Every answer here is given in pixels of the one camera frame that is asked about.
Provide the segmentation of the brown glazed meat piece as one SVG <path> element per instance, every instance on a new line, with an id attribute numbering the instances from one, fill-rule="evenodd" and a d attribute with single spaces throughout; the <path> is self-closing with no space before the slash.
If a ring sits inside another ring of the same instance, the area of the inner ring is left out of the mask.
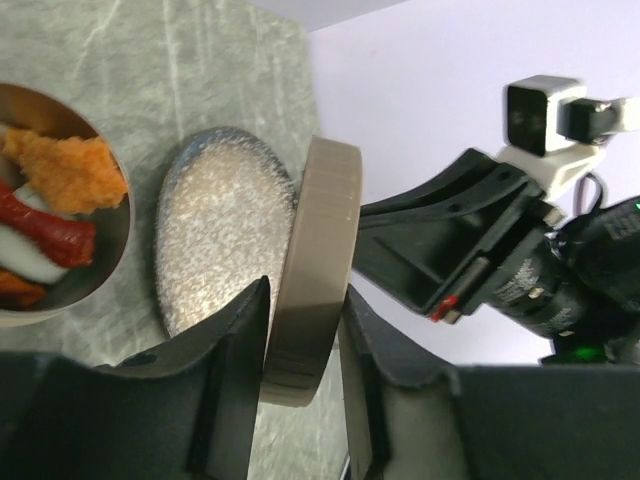
<path id="1" fill-rule="evenodd" d="M 0 304 L 3 310 L 29 310 L 47 295 L 46 289 L 2 269 L 0 272 Z"/>

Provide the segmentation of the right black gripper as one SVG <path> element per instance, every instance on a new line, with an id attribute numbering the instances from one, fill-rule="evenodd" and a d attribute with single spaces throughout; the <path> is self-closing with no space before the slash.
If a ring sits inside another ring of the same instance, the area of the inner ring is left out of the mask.
<path id="1" fill-rule="evenodd" d="M 433 179 L 362 207 L 353 267 L 435 321 L 489 304 L 543 325 L 565 292 L 547 237 L 560 218 L 526 173 L 468 149 Z"/>

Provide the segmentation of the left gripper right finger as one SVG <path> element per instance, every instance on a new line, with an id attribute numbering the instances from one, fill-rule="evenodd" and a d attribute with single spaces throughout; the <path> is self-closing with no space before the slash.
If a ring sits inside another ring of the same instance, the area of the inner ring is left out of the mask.
<path id="1" fill-rule="evenodd" d="M 339 326 L 355 479 L 635 479 L 633 367 L 449 364 L 355 290 Z"/>

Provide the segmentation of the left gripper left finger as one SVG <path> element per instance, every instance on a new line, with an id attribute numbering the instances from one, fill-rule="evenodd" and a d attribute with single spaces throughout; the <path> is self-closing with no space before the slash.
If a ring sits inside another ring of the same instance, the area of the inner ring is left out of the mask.
<path id="1" fill-rule="evenodd" d="M 5 479 L 243 479 L 260 396 L 270 286 L 116 366 L 1 356 Z"/>

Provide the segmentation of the orange fried nugget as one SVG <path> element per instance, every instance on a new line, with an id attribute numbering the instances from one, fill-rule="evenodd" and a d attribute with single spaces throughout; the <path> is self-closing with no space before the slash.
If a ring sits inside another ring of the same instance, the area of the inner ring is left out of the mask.
<path id="1" fill-rule="evenodd" d="M 111 150 L 100 137 L 54 139 L 33 130 L 10 128 L 1 154 L 56 212 L 90 214 L 116 208 L 128 185 Z"/>

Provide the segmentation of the brown lid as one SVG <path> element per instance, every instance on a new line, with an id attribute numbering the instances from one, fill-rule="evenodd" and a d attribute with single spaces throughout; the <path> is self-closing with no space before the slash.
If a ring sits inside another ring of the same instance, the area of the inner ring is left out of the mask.
<path id="1" fill-rule="evenodd" d="M 312 138 L 265 355 L 264 402 L 305 407 L 318 390 L 349 283 L 362 185 L 357 147 Z"/>

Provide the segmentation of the orange red meat piece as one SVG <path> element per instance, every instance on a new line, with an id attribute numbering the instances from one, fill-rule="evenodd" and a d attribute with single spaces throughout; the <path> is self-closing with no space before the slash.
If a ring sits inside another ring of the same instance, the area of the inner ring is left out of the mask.
<path id="1" fill-rule="evenodd" d="M 88 266 L 95 253 L 96 227 L 36 210 L 21 202 L 1 182 L 1 223 L 32 241 L 60 267 Z"/>

